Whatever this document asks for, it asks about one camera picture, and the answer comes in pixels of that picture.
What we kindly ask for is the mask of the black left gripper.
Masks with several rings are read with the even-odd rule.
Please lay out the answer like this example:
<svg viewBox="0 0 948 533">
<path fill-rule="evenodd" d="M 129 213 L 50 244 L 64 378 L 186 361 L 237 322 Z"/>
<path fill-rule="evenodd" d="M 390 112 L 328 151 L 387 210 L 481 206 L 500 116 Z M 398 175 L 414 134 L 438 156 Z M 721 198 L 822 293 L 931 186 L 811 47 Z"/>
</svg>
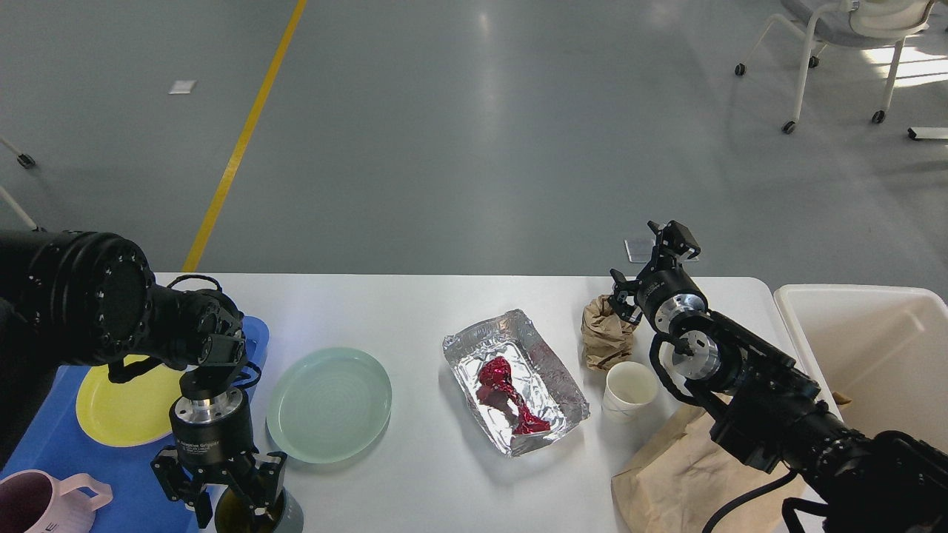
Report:
<svg viewBox="0 0 948 533">
<path fill-rule="evenodd" d="M 213 518 L 207 486 L 222 494 L 224 532 L 275 532 L 287 509 L 285 452 L 260 452 L 253 441 L 250 398 L 230 387 L 210 399 L 179 398 L 170 408 L 173 445 L 151 462 L 168 500 L 180 500 L 206 529 Z"/>
</svg>

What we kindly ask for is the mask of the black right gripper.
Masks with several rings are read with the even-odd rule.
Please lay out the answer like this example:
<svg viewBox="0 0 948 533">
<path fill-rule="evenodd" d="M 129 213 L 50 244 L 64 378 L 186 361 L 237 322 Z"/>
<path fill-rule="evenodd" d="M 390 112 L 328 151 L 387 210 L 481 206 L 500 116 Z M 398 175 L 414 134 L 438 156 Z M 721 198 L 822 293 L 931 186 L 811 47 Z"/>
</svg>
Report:
<svg viewBox="0 0 948 533">
<path fill-rule="evenodd" d="M 647 226 L 655 236 L 647 275 L 629 280 L 618 269 L 610 269 L 610 307 L 624 323 L 638 325 L 643 315 L 655 331 L 671 334 L 682 320 L 709 308 L 705 294 L 683 270 L 683 263 L 696 260 L 701 247 L 690 229 L 677 221 L 664 225 L 649 221 Z"/>
</svg>

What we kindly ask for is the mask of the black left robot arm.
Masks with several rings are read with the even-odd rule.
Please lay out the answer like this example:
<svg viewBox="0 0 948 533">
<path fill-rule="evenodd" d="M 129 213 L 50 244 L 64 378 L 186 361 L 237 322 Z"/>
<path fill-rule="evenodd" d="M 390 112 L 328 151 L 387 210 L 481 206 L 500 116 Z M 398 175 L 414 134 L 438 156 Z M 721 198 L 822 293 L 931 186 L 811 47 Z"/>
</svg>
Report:
<svg viewBox="0 0 948 533">
<path fill-rule="evenodd" d="M 105 366 L 113 383 L 156 367 L 181 372 L 169 409 L 175 442 L 153 473 L 204 527 L 207 487 L 243 503 L 250 531 L 277 526 L 289 499 L 283 452 L 252 440 L 244 314 L 217 282 L 181 291 L 159 286 L 138 245 L 108 232 L 4 230 L 1 236 L 2 461 L 7 462 L 50 394 L 61 366 Z"/>
</svg>

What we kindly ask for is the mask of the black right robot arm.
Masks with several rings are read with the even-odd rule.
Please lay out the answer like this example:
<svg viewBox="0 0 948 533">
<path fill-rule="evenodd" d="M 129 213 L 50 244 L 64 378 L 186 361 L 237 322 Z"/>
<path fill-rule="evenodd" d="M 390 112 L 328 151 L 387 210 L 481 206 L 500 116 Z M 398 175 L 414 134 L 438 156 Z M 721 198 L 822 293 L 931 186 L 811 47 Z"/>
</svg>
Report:
<svg viewBox="0 0 948 533">
<path fill-rule="evenodd" d="M 726 503 L 704 531 L 802 476 L 821 500 L 784 500 L 791 532 L 803 529 L 800 513 L 822 517 L 826 532 L 944 532 L 945 453 L 904 432 L 870 439 L 844 425 L 793 358 L 711 310 L 684 270 L 684 260 L 701 251 L 690 230 L 677 221 L 649 228 L 655 243 L 636 277 L 610 270 L 610 306 L 626 323 L 646 318 L 654 330 L 651 367 L 674 398 L 712 416 L 715 443 L 750 468 L 770 473 L 782 462 L 789 469 Z"/>
</svg>

